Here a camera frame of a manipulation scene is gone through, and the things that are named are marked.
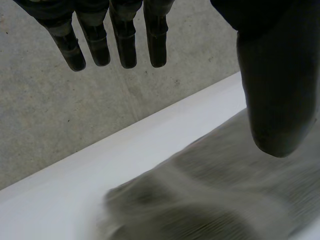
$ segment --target concrete wall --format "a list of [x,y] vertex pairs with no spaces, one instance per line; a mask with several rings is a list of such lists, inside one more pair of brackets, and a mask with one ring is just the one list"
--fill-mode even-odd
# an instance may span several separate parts
[[138,64],[95,66],[74,18],[86,69],[71,71],[48,32],[11,0],[0,5],[0,189],[239,71],[234,31],[209,0],[176,0],[167,64],[152,68],[142,9]]

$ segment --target gray concrete surface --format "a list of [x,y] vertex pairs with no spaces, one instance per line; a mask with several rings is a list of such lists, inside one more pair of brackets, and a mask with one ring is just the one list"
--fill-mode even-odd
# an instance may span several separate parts
[[47,31],[13,1],[2,1],[0,189],[239,70],[236,32],[209,0],[176,0],[167,20],[166,66],[149,62],[140,10],[134,20],[138,64],[127,70],[109,15],[111,64],[105,67],[95,66],[74,18],[87,64],[73,72]]

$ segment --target robotic hand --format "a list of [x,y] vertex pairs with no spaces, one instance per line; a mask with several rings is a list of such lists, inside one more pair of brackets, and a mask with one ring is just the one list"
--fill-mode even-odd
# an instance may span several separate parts
[[[110,62],[108,8],[124,68],[137,64],[133,19],[142,0],[14,0],[43,25],[74,71],[86,66],[71,19],[75,11],[94,62]],[[144,0],[150,61],[167,61],[166,15],[174,0]],[[237,54],[251,132],[275,157],[292,153],[316,121],[320,75],[319,0],[211,0],[238,31]]]
[[[130,69],[137,64],[133,19],[143,0],[14,0],[44,26],[73,71],[86,67],[72,27],[75,11],[92,58],[97,66],[110,62],[104,19],[109,9],[121,65]],[[144,18],[150,61],[155,68],[167,61],[166,15],[174,0],[144,0]]]

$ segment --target gray fabric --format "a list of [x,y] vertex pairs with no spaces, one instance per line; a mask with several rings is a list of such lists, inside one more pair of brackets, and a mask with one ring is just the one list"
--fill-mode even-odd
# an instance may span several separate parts
[[320,215],[320,124],[286,158],[260,151],[243,110],[107,194],[114,240],[284,240]]

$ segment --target white surface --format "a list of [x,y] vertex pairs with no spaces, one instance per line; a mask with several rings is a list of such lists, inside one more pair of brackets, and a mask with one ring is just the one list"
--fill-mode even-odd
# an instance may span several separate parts
[[[106,192],[246,107],[236,73],[0,191],[0,240],[102,240]],[[317,227],[299,240],[317,240]]]

